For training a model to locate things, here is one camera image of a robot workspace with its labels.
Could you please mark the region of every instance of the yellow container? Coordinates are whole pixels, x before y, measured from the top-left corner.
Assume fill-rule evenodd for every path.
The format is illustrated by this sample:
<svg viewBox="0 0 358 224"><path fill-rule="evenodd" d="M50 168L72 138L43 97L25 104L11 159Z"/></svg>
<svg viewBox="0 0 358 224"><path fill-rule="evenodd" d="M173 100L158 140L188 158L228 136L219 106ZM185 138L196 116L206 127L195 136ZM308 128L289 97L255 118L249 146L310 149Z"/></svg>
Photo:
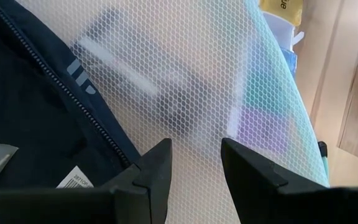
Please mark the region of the yellow container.
<svg viewBox="0 0 358 224"><path fill-rule="evenodd" d="M286 19L294 26L301 24L303 0L260 0L259 7L265 12Z"/></svg>

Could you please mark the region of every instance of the barcode label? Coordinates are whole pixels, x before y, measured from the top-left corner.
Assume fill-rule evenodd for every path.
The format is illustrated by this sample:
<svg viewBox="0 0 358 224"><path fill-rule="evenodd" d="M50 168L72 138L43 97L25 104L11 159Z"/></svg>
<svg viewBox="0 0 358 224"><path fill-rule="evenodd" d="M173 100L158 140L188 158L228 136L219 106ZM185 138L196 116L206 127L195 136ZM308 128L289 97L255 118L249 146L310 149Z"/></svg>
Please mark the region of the barcode label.
<svg viewBox="0 0 358 224"><path fill-rule="evenodd" d="M60 182L57 188L78 188L78 187L93 187L93 184L78 168L74 169Z"/></svg>

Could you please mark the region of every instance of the white mesh netting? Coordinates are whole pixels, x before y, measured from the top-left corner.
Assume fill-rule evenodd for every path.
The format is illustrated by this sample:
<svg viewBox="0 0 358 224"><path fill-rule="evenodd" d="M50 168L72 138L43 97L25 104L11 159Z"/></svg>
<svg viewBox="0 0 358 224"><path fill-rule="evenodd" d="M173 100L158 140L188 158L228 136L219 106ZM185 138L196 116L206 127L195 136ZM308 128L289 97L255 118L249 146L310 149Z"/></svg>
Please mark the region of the white mesh netting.
<svg viewBox="0 0 358 224"><path fill-rule="evenodd" d="M19 0L82 61L143 154L173 139L167 223L236 223L232 137L328 185L295 82L256 1Z"/></svg>

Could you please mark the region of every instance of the jacket zipper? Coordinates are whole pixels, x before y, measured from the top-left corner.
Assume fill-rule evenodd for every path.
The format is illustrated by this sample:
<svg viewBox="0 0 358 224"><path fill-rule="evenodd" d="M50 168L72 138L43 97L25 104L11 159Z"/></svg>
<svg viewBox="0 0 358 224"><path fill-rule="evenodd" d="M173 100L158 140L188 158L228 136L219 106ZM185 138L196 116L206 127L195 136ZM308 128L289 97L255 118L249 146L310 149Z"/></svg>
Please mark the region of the jacket zipper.
<svg viewBox="0 0 358 224"><path fill-rule="evenodd" d="M55 82L62 90L63 92L74 101L75 105L84 113L84 115L89 119L91 124L96 128L96 130L99 132L100 135L106 140L111 148L114 150L114 152L118 155L120 161L122 162L124 168L126 169L131 165L129 162L127 156L124 154L122 149L117 145L117 143L110 137L110 135L107 133L104 128L99 124L99 122L94 118L94 116L84 107L84 105L77 99L77 97L74 96L74 94L66 87L66 85L59 80L56 74L47 67L47 64L43 62L42 57L39 56L34 50L32 50L30 44L27 43L26 39L23 38L21 33L18 31L18 28L9 20L9 18L5 15L5 13L0 8L0 18L4 21L4 23L10 28L11 31L13 31L14 35L19 39L23 47L26 49L26 51L31 55L31 57L38 63L40 68L44 71L45 74L47 74L53 82Z"/></svg>

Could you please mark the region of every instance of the wooden surface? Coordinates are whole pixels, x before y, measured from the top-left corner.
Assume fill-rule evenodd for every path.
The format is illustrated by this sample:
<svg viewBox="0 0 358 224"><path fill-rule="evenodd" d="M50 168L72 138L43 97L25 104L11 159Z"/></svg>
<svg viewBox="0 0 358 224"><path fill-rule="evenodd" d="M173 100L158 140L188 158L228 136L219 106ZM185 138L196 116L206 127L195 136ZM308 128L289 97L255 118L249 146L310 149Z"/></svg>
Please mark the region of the wooden surface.
<svg viewBox="0 0 358 224"><path fill-rule="evenodd" d="M305 0L296 82L329 148L331 185L358 185L358 1Z"/></svg>

